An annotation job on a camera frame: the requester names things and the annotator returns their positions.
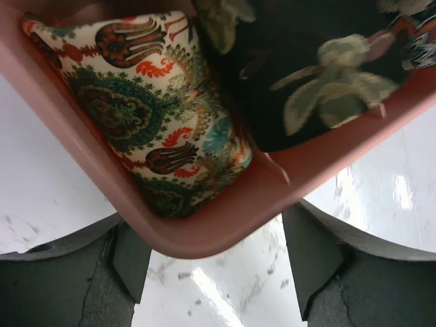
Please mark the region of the dark floral patterned tie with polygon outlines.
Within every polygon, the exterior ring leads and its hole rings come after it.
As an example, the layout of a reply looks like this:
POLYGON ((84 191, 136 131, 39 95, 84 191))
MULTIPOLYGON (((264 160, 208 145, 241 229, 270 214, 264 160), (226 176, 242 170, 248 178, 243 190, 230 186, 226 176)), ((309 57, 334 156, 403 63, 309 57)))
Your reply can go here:
POLYGON ((406 70, 435 65, 435 2, 432 0, 381 0, 379 11, 396 35, 406 70))

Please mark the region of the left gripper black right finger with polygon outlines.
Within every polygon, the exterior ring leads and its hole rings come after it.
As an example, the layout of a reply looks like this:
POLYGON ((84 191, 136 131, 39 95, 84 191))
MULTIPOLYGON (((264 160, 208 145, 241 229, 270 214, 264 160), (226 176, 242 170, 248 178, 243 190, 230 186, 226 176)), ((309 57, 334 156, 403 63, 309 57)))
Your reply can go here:
POLYGON ((305 200, 281 216, 308 326, 435 325, 435 253, 364 232, 305 200))

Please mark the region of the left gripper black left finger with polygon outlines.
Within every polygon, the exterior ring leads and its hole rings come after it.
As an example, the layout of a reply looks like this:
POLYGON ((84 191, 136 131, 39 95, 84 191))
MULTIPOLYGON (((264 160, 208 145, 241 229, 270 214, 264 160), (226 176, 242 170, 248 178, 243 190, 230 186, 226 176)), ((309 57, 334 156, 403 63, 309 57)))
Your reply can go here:
POLYGON ((113 214, 1 255, 2 326, 131 326, 151 248, 113 214))

